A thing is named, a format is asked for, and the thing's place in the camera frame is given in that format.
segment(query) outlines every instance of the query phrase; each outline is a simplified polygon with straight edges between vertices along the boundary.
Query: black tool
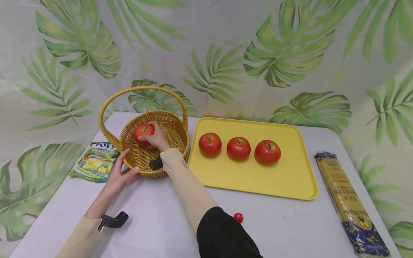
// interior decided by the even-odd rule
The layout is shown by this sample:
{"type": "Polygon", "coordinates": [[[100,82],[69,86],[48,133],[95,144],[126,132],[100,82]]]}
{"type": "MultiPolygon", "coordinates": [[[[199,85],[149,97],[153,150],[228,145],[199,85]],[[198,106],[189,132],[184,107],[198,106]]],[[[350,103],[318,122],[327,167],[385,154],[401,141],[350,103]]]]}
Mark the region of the black tool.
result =
{"type": "Polygon", "coordinates": [[[162,163],[162,159],[161,156],[157,157],[156,159],[153,159],[149,162],[149,167],[151,167],[151,169],[153,171],[160,169],[164,166],[164,164],[162,163]]]}
{"type": "Polygon", "coordinates": [[[112,218],[111,216],[108,216],[105,214],[102,216],[102,222],[100,223],[97,229],[99,231],[102,231],[105,227],[111,227],[111,228],[122,227],[128,219],[129,219],[129,216],[123,211],[121,211],[116,216],[116,218],[112,218]]]}

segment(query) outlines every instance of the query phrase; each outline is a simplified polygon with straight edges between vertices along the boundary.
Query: yellow tray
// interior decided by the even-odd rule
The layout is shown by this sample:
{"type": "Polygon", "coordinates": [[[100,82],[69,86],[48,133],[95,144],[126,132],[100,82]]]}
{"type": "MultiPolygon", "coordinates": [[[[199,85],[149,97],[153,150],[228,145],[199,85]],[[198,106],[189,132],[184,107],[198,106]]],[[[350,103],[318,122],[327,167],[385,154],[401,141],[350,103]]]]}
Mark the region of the yellow tray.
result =
{"type": "Polygon", "coordinates": [[[204,117],[197,123],[188,160],[189,169],[209,187],[313,200],[317,182],[300,131],[292,125],[204,117]],[[215,158],[203,156],[198,147],[201,135],[214,132],[222,140],[221,153],[215,158]],[[242,162],[227,156],[228,141],[237,136],[251,144],[249,158],[242,162]],[[272,166],[259,164],[254,157],[262,140],[275,141],[281,159],[272,166]]]}

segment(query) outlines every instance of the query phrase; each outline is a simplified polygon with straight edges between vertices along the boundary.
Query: black wrist strap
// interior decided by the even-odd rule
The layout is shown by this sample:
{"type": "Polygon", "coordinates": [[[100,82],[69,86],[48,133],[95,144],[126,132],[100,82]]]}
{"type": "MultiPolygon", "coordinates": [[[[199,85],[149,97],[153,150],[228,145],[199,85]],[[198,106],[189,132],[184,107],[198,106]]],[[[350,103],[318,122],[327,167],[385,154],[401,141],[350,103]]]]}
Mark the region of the black wrist strap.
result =
{"type": "Polygon", "coordinates": [[[129,216],[121,211],[116,218],[112,218],[111,216],[108,215],[103,215],[102,216],[102,222],[100,223],[99,227],[97,229],[101,232],[105,227],[111,227],[111,228],[118,228],[122,227],[125,222],[128,220],[129,216]]]}

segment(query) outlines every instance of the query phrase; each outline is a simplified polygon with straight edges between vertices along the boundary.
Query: beige sleeve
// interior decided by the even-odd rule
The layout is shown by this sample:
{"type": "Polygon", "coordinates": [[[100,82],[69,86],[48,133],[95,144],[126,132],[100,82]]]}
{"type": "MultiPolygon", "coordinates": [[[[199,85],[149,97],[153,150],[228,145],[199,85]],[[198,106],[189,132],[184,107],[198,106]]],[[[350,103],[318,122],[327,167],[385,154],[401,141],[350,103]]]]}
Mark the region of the beige sleeve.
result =
{"type": "Polygon", "coordinates": [[[101,222],[102,219],[90,220],[82,216],[56,258],[89,258],[102,236],[97,230],[101,222]]]}
{"type": "Polygon", "coordinates": [[[192,231],[196,235],[202,217],[209,209],[218,206],[218,204],[198,178],[188,169],[178,149],[171,148],[162,152],[161,159],[165,171],[172,180],[192,231]]]}

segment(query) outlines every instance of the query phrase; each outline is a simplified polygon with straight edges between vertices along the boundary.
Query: white table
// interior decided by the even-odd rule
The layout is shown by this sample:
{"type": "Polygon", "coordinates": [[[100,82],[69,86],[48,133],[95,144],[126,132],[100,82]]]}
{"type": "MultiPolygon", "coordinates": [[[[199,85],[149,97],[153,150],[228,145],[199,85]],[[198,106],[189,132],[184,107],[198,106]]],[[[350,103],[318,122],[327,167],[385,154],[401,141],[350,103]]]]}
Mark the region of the white table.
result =
{"type": "MultiPolygon", "coordinates": [[[[115,112],[106,126],[119,136],[136,113],[115,112]]],[[[189,119],[192,138],[198,118],[189,119]]],[[[393,257],[401,257],[387,232],[338,136],[324,128],[298,126],[311,157],[320,189],[314,201],[208,188],[229,214],[241,212],[242,225],[265,258],[273,257],[357,257],[340,224],[321,174],[313,159],[316,152],[337,154],[360,200],[376,225],[393,257]]],[[[99,131],[93,141],[105,141],[99,131]]],[[[103,184],[66,178],[42,213],[21,240],[11,258],[54,257],[103,184]]],[[[129,215],[122,228],[106,229],[93,257],[105,258],[195,258],[197,242],[186,221],[169,178],[140,178],[129,186],[108,212],[129,215]]]]}

